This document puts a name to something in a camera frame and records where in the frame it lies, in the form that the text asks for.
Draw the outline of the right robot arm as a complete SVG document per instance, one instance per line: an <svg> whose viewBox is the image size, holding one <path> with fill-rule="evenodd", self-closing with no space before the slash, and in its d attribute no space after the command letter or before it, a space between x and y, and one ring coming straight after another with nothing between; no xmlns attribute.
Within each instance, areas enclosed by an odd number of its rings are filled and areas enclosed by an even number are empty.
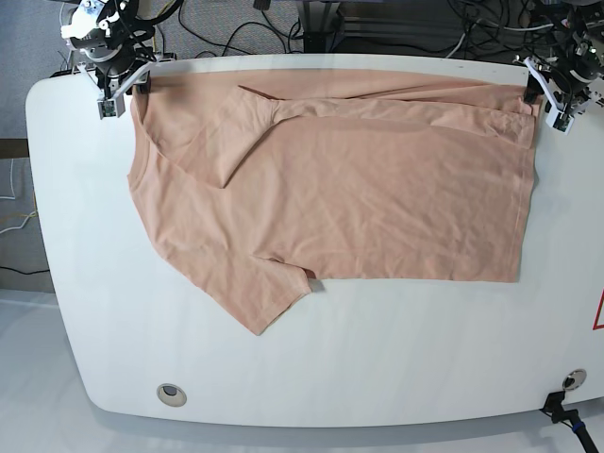
<svg viewBox="0 0 604 453"><path fill-rule="evenodd" d="M183 3L169 1L156 16L139 15L138 1L63 1L59 31L69 50L81 56L77 71L98 90L102 118L122 114L124 96L133 88L148 89L151 69L174 54L156 49L159 25L179 12Z"/></svg>

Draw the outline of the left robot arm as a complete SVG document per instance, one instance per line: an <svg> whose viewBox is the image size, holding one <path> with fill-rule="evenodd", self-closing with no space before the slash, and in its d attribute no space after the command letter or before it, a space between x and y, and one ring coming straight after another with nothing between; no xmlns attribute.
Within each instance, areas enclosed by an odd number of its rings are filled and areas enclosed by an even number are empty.
<svg viewBox="0 0 604 453"><path fill-rule="evenodd" d="M546 124L568 133L577 116L603 105L603 3L529 1L523 33L537 36L518 58L528 69L524 102L545 98Z"/></svg>

